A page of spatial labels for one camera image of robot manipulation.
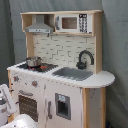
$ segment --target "stove burner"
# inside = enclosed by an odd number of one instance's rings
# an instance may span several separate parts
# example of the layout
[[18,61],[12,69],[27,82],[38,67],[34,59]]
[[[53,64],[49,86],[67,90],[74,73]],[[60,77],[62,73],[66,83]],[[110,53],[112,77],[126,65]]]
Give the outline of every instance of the stove burner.
[[30,71],[47,72],[47,71],[50,71],[53,68],[58,67],[58,65],[41,63],[41,65],[38,66],[38,67],[29,67],[29,66],[27,66],[27,64],[22,64],[22,65],[17,66],[17,67],[27,69],[27,70],[30,70]]

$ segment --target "gray wall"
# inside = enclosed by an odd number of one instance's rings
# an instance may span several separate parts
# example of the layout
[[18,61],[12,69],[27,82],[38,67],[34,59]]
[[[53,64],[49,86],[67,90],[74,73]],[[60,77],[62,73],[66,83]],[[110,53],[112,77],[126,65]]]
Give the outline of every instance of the gray wall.
[[0,85],[8,84],[6,68],[14,63],[9,2],[7,0],[0,0]]
[[128,127],[128,1],[127,0],[10,0],[16,63],[26,57],[20,12],[103,9],[103,69],[115,83],[107,87],[107,120],[114,128]]

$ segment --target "wooden play kitchen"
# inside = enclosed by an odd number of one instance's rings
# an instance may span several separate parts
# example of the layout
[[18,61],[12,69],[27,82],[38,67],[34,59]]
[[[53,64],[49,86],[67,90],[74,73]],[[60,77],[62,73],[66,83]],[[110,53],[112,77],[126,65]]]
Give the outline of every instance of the wooden play kitchen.
[[30,68],[22,62],[8,68],[17,105],[11,118],[28,114],[39,128],[105,128],[106,86],[115,77],[102,71],[102,11],[21,17],[27,57],[40,57],[42,65]]

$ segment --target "microwave window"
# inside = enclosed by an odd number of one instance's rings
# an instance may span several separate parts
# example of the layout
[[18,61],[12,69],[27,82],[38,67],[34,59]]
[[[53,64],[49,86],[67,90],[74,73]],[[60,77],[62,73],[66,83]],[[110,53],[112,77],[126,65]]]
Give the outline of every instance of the microwave window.
[[77,18],[76,17],[64,17],[62,18],[63,29],[77,29]]

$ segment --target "dial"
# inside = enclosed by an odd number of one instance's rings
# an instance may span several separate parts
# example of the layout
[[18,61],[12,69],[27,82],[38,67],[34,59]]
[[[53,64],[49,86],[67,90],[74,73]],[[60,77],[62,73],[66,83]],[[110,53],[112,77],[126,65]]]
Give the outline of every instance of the dial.
[[32,82],[32,85],[33,85],[34,87],[36,87],[36,86],[38,85],[37,81],[33,81],[33,82]]
[[14,76],[14,82],[18,81],[19,80],[19,77],[18,76]]

